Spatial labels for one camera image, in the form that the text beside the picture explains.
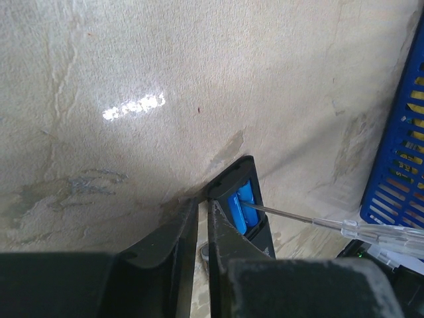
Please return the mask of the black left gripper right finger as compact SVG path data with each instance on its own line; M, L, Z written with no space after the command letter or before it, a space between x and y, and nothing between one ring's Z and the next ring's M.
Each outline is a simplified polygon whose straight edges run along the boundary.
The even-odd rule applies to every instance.
M369 260L276 260L208 210L212 317L403 317L383 272Z

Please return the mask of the dark battery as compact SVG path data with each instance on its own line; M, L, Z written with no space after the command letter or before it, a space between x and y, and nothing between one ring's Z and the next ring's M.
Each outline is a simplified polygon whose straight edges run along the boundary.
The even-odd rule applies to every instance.
M209 275L209 245L206 243L200 247L201 261L206 275Z

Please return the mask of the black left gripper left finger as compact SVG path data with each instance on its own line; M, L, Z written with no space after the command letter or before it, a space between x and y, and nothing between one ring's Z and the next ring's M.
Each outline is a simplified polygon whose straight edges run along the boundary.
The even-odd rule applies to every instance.
M189 317L198 202L126 250L1 255L2 317Z

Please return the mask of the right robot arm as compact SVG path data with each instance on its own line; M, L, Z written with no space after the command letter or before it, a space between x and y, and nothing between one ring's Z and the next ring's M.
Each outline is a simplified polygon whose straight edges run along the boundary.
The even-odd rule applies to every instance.
M423 261L352 240L337 255L356 257L375 263L386 275L406 317L423 316Z

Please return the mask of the black remote control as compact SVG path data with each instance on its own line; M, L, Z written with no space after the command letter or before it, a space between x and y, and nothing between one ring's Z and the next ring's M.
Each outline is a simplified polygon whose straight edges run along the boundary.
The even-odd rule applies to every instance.
M254 157L241 156L206 186L206 198L216 201L229 223L256 248L275 258L267 215L253 208L263 205Z

